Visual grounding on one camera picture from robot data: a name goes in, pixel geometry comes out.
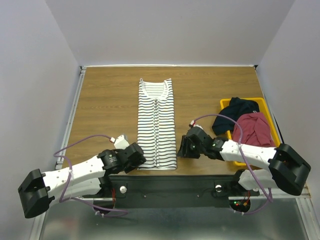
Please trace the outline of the black white striped tank top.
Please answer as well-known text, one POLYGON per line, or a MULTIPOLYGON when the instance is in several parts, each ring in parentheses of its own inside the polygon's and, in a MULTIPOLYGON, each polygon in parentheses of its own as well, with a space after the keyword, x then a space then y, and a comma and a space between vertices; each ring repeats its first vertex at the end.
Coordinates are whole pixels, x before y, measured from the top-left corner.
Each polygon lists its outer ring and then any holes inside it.
POLYGON ((137 144, 146 162, 139 170, 171 171, 177 168, 174 91, 171 79, 138 86, 137 144))

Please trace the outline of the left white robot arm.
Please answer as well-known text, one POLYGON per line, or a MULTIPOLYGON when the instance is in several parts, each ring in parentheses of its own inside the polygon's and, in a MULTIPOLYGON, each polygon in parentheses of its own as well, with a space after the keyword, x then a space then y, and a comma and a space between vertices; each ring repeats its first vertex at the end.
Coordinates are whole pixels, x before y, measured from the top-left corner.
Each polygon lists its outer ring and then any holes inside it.
POLYGON ((129 173, 145 162, 144 151, 134 142, 124 149, 106 149, 84 162, 60 170, 41 172, 34 169, 18 187, 24 217, 37 217, 55 204, 79 200, 83 196, 114 196, 116 188, 110 176, 129 173))

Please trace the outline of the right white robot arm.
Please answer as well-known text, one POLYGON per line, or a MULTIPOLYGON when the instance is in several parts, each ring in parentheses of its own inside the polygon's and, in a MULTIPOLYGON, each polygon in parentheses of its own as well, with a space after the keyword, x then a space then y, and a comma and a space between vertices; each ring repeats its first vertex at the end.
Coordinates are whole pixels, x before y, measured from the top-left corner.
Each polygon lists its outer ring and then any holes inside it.
POLYGON ((249 165, 230 182, 235 195, 257 188, 278 188, 299 196, 311 171, 311 166, 288 144, 278 147, 239 144, 225 137, 211 138, 201 127, 194 126, 182 136, 177 156, 198 159, 201 155, 249 165))

